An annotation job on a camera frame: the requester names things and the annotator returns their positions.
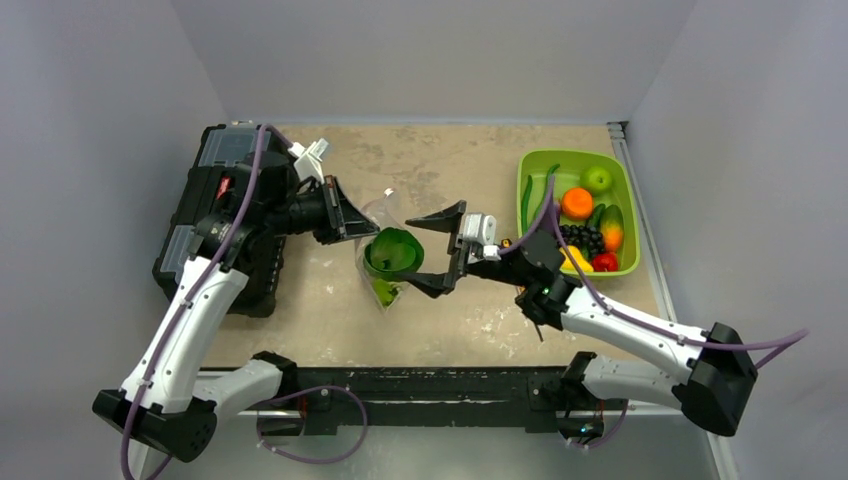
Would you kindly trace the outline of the green toy bok choy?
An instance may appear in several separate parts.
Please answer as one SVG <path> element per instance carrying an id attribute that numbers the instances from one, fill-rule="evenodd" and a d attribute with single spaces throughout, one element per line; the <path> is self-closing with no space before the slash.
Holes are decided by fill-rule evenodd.
<path id="1" fill-rule="evenodd" d="M 417 272 L 424 257 L 423 246 L 412 233 L 387 227 L 365 247 L 363 265 L 371 275 L 392 280 L 402 272 Z"/>

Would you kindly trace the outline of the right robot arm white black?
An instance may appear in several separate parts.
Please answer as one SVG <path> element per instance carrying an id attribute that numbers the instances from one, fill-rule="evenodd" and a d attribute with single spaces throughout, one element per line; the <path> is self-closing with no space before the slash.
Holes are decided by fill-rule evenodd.
<path id="1" fill-rule="evenodd" d="M 732 327 L 715 323 L 704 330 L 614 301 L 562 272 L 566 255 L 555 235 L 536 228 L 502 247 L 495 241 L 496 219 L 467 212 L 465 201 L 405 223 L 450 237 L 446 272 L 402 276 L 425 295 L 447 295 L 467 275 L 517 286 L 515 303 L 534 325 L 592 337 L 633 355 L 615 361 L 589 353 L 579 360 L 561 381 L 569 404 L 636 400 L 676 409 L 716 435 L 737 433 L 758 368 Z"/>

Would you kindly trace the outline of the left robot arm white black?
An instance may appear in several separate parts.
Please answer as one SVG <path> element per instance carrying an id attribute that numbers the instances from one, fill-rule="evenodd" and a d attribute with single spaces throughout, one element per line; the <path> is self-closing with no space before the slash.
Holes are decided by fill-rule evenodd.
<path id="1" fill-rule="evenodd" d="M 93 412 L 121 435 L 120 458 L 138 442 L 195 460 L 218 425 L 251 407 L 302 407 L 308 389 L 294 361 L 263 351 L 241 368 L 199 385 L 202 361 L 240 296 L 263 301 L 279 272 L 282 238 L 309 233 L 323 245 L 369 237 L 377 225 L 335 177 L 300 175 L 287 153 L 256 151 L 225 170 L 223 191 L 193 229 L 171 304 L 138 364 Z"/>

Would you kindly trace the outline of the clear zip top bag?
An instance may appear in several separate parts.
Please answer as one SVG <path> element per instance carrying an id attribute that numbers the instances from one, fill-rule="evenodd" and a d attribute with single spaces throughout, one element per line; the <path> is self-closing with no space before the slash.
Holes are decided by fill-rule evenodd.
<path id="1" fill-rule="evenodd" d="M 367 202 L 360 212 L 378 227 L 375 235 L 354 241 L 355 266 L 363 287 L 385 314 L 404 294 L 401 274 L 416 273 L 425 258 L 419 239 L 399 220 L 401 195 L 392 187 Z"/>

